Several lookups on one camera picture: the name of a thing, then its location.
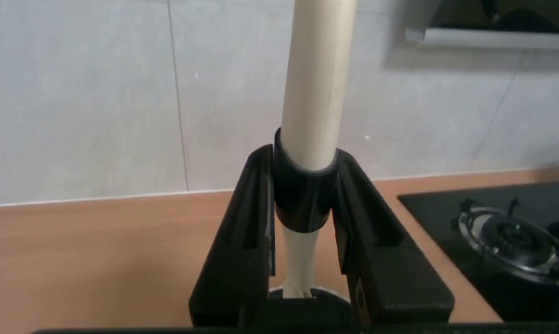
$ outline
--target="wall tile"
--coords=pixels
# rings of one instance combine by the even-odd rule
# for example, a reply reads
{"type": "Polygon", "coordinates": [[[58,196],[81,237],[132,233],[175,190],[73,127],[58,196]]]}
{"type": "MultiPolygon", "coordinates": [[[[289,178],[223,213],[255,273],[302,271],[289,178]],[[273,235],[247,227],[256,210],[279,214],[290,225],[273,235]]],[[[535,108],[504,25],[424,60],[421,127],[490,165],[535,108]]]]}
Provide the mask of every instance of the wall tile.
{"type": "MultiPolygon", "coordinates": [[[[234,187],[280,125],[291,10],[173,3],[190,190],[234,187]]],[[[359,13],[340,136],[370,177],[467,171],[521,54],[418,49],[359,13]]]]}
{"type": "Polygon", "coordinates": [[[172,3],[189,190],[236,185],[280,126],[292,11],[172,3]]]}
{"type": "Polygon", "coordinates": [[[526,59],[473,169],[536,167],[559,167],[559,53],[526,59]]]}
{"type": "MultiPolygon", "coordinates": [[[[285,6],[292,8],[294,0],[173,0],[178,4],[209,2],[218,5],[238,6],[285,6]]],[[[427,2],[440,0],[357,0],[358,12],[382,13],[388,15],[406,15],[422,10],[427,2]]]]}
{"type": "Polygon", "coordinates": [[[359,14],[340,145],[371,178],[467,171],[521,54],[418,48],[359,14]]]}
{"type": "Polygon", "coordinates": [[[0,203],[186,190],[167,5],[0,1],[0,203]]]}

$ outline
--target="white pole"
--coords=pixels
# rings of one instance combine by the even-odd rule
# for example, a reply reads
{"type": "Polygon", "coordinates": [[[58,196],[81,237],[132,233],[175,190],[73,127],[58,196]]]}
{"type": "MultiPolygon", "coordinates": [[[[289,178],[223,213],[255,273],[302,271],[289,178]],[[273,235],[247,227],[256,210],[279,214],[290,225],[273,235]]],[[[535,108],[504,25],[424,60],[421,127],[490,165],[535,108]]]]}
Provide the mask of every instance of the white pole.
{"type": "MultiPolygon", "coordinates": [[[[280,142],[300,168],[329,167],[339,134],[357,0],[295,0],[280,142]]],[[[283,227],[284,298],[309,297],[319,232],[283,227]]]]}

